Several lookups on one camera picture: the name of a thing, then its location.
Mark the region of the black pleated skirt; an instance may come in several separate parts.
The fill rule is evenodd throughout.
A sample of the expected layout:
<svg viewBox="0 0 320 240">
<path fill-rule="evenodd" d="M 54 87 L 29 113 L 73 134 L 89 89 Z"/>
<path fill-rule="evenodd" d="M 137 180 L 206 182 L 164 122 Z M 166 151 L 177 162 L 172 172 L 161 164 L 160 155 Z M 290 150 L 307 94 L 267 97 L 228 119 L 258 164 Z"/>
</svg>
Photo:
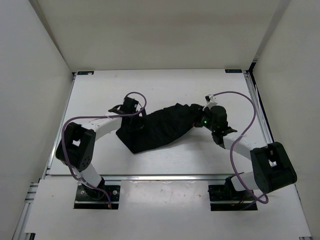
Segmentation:
<svg viewBox="0 0 320 240">
<path fill-rule="evenodd" d="M 133 154 L 161 148 L 190 131 L 201 118 L 202 108 L 177 103 L 145 116 L 123 118 L 116 135 Z"/>
</svg>

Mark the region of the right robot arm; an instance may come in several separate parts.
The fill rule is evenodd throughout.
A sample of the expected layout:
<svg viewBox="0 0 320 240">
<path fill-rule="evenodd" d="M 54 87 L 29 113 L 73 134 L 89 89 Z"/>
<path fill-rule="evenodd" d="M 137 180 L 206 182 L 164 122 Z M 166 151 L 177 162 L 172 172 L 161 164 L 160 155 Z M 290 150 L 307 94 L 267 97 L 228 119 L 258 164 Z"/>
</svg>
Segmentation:
<svg viewBox="0 0 320 240">
<path fill-rule="evenodd" d="M 226 179 L 224 193 L 230 200 L 238 199 L 246 190 L 260 190 L 268 194 L 297 182 L 297 173 L 284 146 L 280 142 L 273 142 L 259 147 L 256 143 L 245 141 L 243 133 L 238 134 L 228 125 L 224 107 L 206 106 L 195 126 L 210 130 L 215 144 L 229 150 L 233 169 L 236 168 L 233 153 L 251 161 L 251 172 L 238 172 Z"/>
</svg>

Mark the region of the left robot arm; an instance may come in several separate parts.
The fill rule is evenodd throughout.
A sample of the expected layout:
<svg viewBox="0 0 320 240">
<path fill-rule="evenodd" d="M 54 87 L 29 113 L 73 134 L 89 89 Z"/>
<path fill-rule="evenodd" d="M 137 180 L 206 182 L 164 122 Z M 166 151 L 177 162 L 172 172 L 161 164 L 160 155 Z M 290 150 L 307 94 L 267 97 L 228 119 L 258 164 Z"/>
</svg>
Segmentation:
<svg viewBox="0 0 320 240">
<path fill-rule="evenodd" d="M 97 140 L 117 131 L 133 117 L 145 116 L 144 105 L 126 95 L 123 103 L 109 110 L 114 115 L 77 116 L 67 120 L 61 129 L 61 140 L 55 157 L 66 165 L 72 177 L 81 183 L 93 200 L 110 199 L 105 190 L 105 180 L 92 165 Z"/>
</svg>

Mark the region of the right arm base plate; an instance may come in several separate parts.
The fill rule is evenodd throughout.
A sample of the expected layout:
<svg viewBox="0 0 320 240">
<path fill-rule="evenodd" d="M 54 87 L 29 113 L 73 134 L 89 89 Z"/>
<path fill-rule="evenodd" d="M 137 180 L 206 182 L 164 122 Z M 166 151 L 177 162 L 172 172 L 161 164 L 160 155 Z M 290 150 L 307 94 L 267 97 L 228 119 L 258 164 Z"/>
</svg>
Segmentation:
<svg viewBox="0 0 320 240">
<path fill-rule="evenodd" d="M 254 198 L 247 191 L 227 190 L 225 185 L 208 186 L 210 210 L 212 212 L 257 211 Z"/>
</svg>

